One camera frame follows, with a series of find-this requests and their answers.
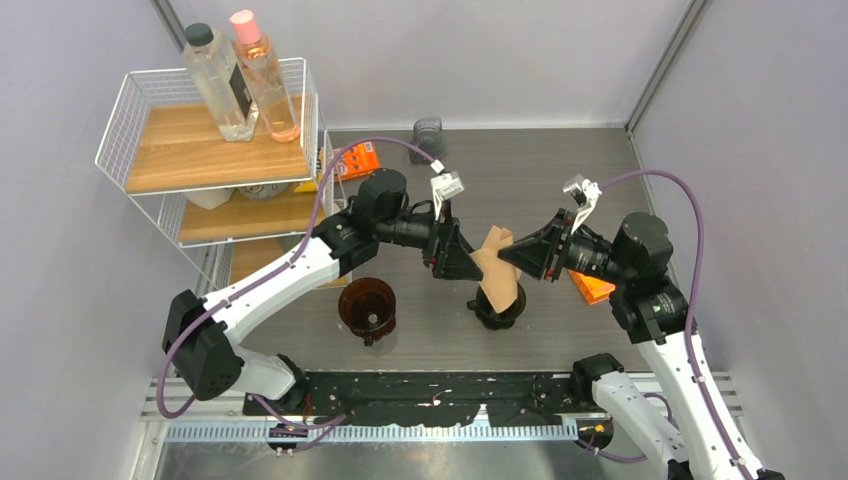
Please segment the brown paper coffee filter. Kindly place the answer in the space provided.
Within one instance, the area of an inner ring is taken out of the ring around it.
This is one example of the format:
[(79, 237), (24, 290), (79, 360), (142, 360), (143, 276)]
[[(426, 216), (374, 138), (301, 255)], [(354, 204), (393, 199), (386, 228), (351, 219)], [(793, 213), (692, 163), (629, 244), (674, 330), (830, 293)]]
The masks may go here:
[(497, 314), (508, 310), (518, 299), (521, 271), (498, 258), (498, 250), (512, 243), (509, 229), (492, 226), (481, 247), (471, 254), (484, 274), (480, 287)]

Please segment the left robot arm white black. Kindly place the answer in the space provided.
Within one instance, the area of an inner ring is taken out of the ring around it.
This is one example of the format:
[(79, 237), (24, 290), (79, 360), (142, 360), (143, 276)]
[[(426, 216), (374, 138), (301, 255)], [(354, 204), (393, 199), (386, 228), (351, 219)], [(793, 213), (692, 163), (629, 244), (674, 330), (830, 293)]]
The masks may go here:
[(375, 258), (383, 243), (420, 250), (437, 279), (482, 280), (471, 246), (450, 215), (450, 199), (464, 189), (459, 175), (442, 173), (430, 184), (431, 209), (415, 213), (406, 203), (405, 176), (380, 169), (345, 209), (323, 219), (292, 251), (203, 298), (190, 290), (178, 294), (163, 349), (194, 399), (237, 390), (265, 397), (284, 414), (298, 412), (307, 389), (293, 369), (279, 356), (242, 348), (242, 342), (294, 300)]

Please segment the brown plastic coffee dripper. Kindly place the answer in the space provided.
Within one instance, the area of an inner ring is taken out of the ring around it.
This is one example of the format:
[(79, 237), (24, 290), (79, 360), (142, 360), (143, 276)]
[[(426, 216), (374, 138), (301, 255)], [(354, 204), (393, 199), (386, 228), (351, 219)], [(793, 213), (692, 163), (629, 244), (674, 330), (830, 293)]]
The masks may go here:
[(396, 328), (396, 296), (391, 286), (379, 278), (359, 278), (341, 292), (338, 313), (365, 347), (373, 347)]

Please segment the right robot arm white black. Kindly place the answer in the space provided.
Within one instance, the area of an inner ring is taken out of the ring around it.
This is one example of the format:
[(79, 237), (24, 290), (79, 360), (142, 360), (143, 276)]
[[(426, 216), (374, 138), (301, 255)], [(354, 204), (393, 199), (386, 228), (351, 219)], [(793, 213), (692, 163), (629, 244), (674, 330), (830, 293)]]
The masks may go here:
[(658, 217), (627, 215), (613, 241), (559, 210), (542, 229), (501, 249), (500, 259), (539, 280), (564, 269), (614, 285), (612, 315), (648, 363), (668, 404), (665, 417), (609, 353), (572, 367), (574, 403), (611, 415), (662, 479), (780, 479), (733, 422), (705, 359), (690, 305), (667, 274), (673, 246)]

